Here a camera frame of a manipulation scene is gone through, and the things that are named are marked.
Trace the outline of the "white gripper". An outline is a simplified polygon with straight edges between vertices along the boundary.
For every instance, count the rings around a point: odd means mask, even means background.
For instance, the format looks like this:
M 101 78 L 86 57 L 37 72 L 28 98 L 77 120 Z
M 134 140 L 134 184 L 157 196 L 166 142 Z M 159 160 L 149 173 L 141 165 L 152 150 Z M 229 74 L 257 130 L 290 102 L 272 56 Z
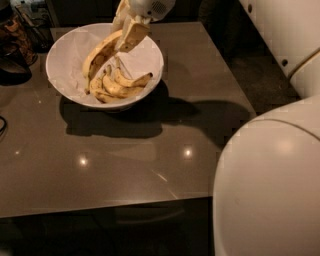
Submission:
M 130 52 L 150 31 L 150 22 L 162 20 L 176 0 L 121 0 L 112 22 L 112 31 L 121 30 L 115 50 Z

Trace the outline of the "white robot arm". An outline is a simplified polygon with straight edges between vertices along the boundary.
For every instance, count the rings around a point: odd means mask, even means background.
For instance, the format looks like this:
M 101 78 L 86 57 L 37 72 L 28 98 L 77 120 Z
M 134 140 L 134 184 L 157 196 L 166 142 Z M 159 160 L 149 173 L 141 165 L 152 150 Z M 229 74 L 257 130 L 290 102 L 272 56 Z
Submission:
M 202 0 L 215 37 L 235 32 L 232 0 Z M 297 102 L 242 126 L 219 158 L 211 256 L 320 256 L 320 0 L 235 0 Z

